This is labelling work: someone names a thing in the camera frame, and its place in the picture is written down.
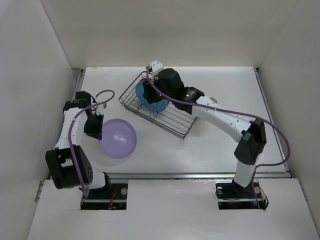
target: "blue object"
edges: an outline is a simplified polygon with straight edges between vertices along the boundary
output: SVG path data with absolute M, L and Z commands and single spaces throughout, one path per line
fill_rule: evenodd
M 135 86 L 135 93 L 137 98 L 140 100 L 141 104 L 147 107 L 152 112 L 161 113 L 164 110 L 166 110 L 169 101 L 166 99 L 162 99 L 159 102 L 151 103 L 149 104 L 148 101 L 144 98 L 144 81 L 145 79 L 142 79 L 138 82 L 138 84 Z

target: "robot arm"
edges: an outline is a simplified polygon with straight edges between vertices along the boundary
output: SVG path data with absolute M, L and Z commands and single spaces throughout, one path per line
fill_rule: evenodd
M 64 122 L 61 135 L 54 149 L 47 151 L 45 154 L 47 166 L 57 189 L 68 189 L 80 185 L 75 162 L 70 150 L 68 132 L 75 115 L 80 112 L 81 109 L 91 104 L 91 95 L 85 91 L 80 91 L 75 94 L 74 100 L 67 101 L 64 105 Z M 85 185 L 89 185 L 90 189 L 110 186 L 109 177 L 104 172 L 97 172 L 92 169 L 89 160 L 81 148 L 83 132 L 95 139 L 102 138 L 103 119 L 104 116 L 102 114 L 93 114 L 92 110 L 88 109 L 82 112 L 75 120 L 71 132 L 71 141 L 83 182 Z
M 195 87 L 185 87 L 178 72 L 172 68 L 164 69 L 161 63 L 153 61 L 149 63 L 148 69 L 152 74 L 151 80 L 154 86 L 170 98 L 222 109 L 202 91 Z M 143 83 L 143 87 L 143 97 L 149 104 L 157 103 L 163 99 L 163 96 L 157 93 L 147 81 Z M 267 143 L 264 122 L 259 119 L 248 121 L 231 113 L 197 105 L 186 105 L 175 101 L 172 103 L 177 109 L 215 125 L 238 143 L 234 151 L 238 162 L 232 181 L 233 188 L 239 194 L 250 188 L 257 159 Z

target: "black wire rack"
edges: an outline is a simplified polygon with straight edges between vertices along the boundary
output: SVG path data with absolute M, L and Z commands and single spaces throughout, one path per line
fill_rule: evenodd
M 184 139 L 195 123 L 196 117 L 180 111 L 170 102 L 162 112 L 156 112 L 144 106 L 136 95 L 136 85 L 146 79 L 147 72 L 141 72 L 119 97 L 119 102 L 130 112 L 142 117 L 167 132 Z

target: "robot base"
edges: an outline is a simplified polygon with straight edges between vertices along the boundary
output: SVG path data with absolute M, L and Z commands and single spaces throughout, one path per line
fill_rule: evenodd
M 259 209 L 255 199 L 254 192 L 257 195 L 259 206 L 262 210 L 267 208 L 268 201 L 263 198 L 259 182 L 254 182 L 254 189 L 251 184 L 241 196 L 234 191 L 234 185 L 229 180 L 217 180 L 215 183 L 215 195 L 218 198 L 218 207 L 220 210 L 235 209 Z
M 112 183 L 111 186 L 111 188 L 90 189 L 88 198 L 81 205 L 81 210 L 126 210 L 128 183 Z

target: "white tabletop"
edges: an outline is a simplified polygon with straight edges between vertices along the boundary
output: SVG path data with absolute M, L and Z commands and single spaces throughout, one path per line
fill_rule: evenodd
M 127 210 L 79 210 L 46 180 L 28 240 L 318 240 L 297 179 L 261 179 L 266 211 L 219 210 L 213 180 L 130 180 Z
M 214 97 L 222 107 L 269 119 L 254 69 L 252 67 L 173 67 L 185 86 L 195 87 Z M 104 110 L 104 122 L 114 118 L 128 121 L 137 134 L 134 152 L 125 159 L 105 155 L 98 141 L 83 135 L 82 148 L 93 168 L 109 174 L 158 173 L 200 174 L 234 173 L 237 143 L 208 122 L 197 119 L 184 140 L 126 110 L 118 98 L 144 67 L 88 67 L 82 91 L 95 96 L 102 90 L 115 91 L 115 98 Z M 109 93 L 98 97 L 108 98 Z M 266 125 L 267 144 L 258 163 L 282 160 L 276 137 Z M 258 172 L 285 172 L 285 166 L 261 167 Z

